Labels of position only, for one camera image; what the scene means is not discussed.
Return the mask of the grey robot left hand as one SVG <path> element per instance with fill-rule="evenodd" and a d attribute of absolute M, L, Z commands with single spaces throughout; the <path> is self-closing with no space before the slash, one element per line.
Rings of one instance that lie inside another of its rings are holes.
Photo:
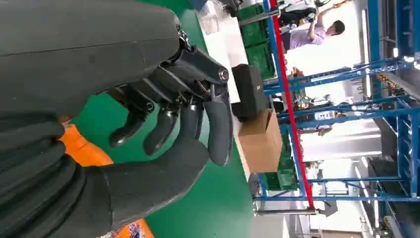
<path fill-rule="evenodd" d="M 227 164 L 227 69 L 189 43 L 170 9 L 134 0 L 0 3 L 0 235 L 95 238 L 183 197 L 208 161 Z M 128 110 L 109 136 L 126 143 L 159 104 L 151 161 L 84 167 L 64 123 L 106 92 Z"/>

